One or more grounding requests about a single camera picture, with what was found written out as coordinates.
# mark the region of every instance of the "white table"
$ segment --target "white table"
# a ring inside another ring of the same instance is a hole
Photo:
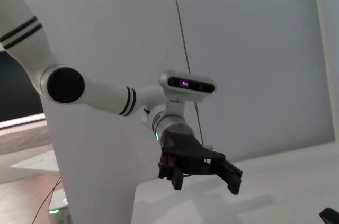
[[[44,174],[59,175],[59,167],[53,150],[23,160],[11,166],[12,168],[30,169]]]
[[[217,176],[184,179],[182,191],[153,180],[137,186],[132,224],[317,224],[339,210],[339,146],[304,148],[236,163],[239,195]]]

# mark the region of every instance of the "wooden floor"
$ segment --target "wooden floor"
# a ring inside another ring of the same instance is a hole
[[[56,175],[42,175],[0,184],[0,223],[32,224],[34,216],[48,193],[59,179]],[[41,208],[34,224],[47,224],[50,198]]]

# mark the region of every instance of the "black cable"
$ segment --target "black cable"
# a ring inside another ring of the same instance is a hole
[[[61,183],[61,181],[59,182],[60,179],[61,179],[61,177],[58,179],[58,181],[57,181],[56,185],[54,186],[54,188],[50,191],[50,193],[48,193],[48,195],[46,196],[46,198],[44,199],[44,201],[41,203],[41,206],[39,207],[39,209],[38,209],[38,211],[37,211],[37,214],[35,215],[32,224],[34,224],[35,220],[37,219],[38,213],[39,213],[41,207],[43,206],[43,204],[45,203],[45,201],[47,200],[47,198],[49,197],[49,195],[50,195],[50,194],[55,190],[55,188]]]

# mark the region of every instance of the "robotic arm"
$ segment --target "robotic arm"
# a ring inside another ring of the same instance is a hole
[[[58,61],[42,24],[23,0],[0,0],[0,43],[25,68],[35,89],[50,101],[84,103],[124,116],[145,106],[142,121],[162,148],[159,178],[171,180],[176,190],[181,189],[186,176],[216,174],[238,194],[242,171],[226,161],[224,154],[204,148],[183,115],[185,101],[201,102],[212,95],[216,85],[211,79],[166,71],[159,78],[160,86],[137,91],[94,82]]]

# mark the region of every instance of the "green led light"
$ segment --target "green led light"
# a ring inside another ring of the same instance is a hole
[[[53,214],[53,213],[57,213],[57,212],[59,212],[59,210],[49,211],[48,213]]]

